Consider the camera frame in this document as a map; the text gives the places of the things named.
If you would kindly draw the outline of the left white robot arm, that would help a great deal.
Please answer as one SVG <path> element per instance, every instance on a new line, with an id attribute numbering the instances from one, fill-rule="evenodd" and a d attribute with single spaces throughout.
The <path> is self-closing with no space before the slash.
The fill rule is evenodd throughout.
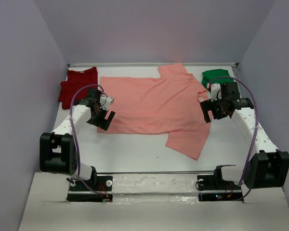
<path id="1" fill-rule="evenodd" d="M 80 160 L 77 135 L 87 123 L 107 131 L 115 112 L 109 111 L 114 98 L 98 89 L 89 88 L 83 99 L 72 98 L 68 116 L 50 133 L 39 140 L 39 167 L 42 172 L 62 174 L 80 180 L 86 190 L 97 184 L 95 167 Z"/>

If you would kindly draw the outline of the pink t-shirt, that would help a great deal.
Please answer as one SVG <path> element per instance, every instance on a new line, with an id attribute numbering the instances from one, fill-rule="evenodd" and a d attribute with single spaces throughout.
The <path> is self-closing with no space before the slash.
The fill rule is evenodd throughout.
<path id="1" fill-rule="evenodd" d="M 200 103 L 207 90 L 181 64 L 158 67 L 159 78 L 101 77 L 116 114 L 108 134 L 168 134 L 166 147 L 197 160 L 210 132 Z"/>

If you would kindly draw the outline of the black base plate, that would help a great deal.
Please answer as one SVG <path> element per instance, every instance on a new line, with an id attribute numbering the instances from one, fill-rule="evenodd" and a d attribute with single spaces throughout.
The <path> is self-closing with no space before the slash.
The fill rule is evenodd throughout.
<path id="1" fill-rule="evenodd" d="M 113 176 L 111 175 L 97 175 L 96 183 L 85 180 L 87 187 L 75 178 L 70 177 L 66 180 L 69 182 L 66 198 L 69 202 L 107 203 L 113 200 Z"/>
<path id="2" fill-rule="evenodd" d="M 195 188 L 199 202 L 236 201 L 243 196 L 242 189 L 232 181 L 217 180 L 213 175 L 198 175 Z"/>

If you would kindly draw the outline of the white cardboard front cover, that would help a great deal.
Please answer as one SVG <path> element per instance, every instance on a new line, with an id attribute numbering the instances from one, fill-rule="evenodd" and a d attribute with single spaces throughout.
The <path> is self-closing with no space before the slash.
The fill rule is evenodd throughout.
<path id="1" fill-rule="evenodd" d="M 68 202 L 64 177 L 36 173 L 22 231 L 289 231 L 281 189 L 256 190 L 244 202 Z"/>

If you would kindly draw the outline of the green t-shirt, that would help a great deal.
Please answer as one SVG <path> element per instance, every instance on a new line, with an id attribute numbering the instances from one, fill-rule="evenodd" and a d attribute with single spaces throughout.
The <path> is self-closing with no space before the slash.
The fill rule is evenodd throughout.
<path id="1" fill-rule="evenodd" d="M 224 84 L 228 82 L 234 82 L 233 79 L 231 78 L 220 78 L 217 79 L 218 77 L 229 77 L 229 72 L 224 69 L 213 69 L 213 70 L 208 70 L 202 72 L 202 85 L 210 92 L 210 85 L 214 83 L 218 84 Z"/>

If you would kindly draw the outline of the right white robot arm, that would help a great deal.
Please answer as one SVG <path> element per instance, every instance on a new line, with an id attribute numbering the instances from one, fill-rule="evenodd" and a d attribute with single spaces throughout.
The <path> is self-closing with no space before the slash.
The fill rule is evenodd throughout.
<path id="1" fill-rule="evenodd" d="M 200 103 L 206 123 L 229 117 L 250 146 L 244 166 L 217 166 L 213 185 L 222 189 L 232 181 L 248 189 L 283 187 L 289 170 L 289 153 L 270 140 L 249 98 L 240 96 L 237 82 L 209 84 L 210 99 Z"/>

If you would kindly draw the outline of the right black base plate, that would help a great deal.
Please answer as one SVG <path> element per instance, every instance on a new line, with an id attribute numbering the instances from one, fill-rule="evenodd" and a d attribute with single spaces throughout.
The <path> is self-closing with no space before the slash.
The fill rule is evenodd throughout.
<path id="1" fill-rule="evenodd" d="M 195 188 L 199 202 L 236 201 L 243 196 L 242 189 L 232 181 L 217 180 L 213 175 L 198 175 Z"/>

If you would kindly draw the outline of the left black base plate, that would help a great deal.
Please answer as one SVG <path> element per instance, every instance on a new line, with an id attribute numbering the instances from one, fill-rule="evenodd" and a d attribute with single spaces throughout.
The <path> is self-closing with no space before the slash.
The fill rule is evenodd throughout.
<path id="1" fill-rule="evenodd" d="M 85 180 L 87 187 L 75 178 L 70 177 L 66 180 L 69 182 L 66 198 L 69 202 L 107 203 L 113 200 L 113 176 L 111 175 L 97 175 L 96 183 Z"/>

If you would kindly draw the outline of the red folded t-shirt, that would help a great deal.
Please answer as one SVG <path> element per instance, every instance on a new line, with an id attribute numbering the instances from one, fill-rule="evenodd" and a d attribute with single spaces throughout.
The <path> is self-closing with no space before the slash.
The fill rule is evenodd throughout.
<path id="1" fill-rule="evenodd" d="M 98 72 L 96 67 L 84 71 L 68 70 L 67 80 L 60 83 L 61 90 L 58 102 L 62 103 L 62 109 L 70 109 L 74 94 L 79 89 L 91 84 L 98 84 Z"/>

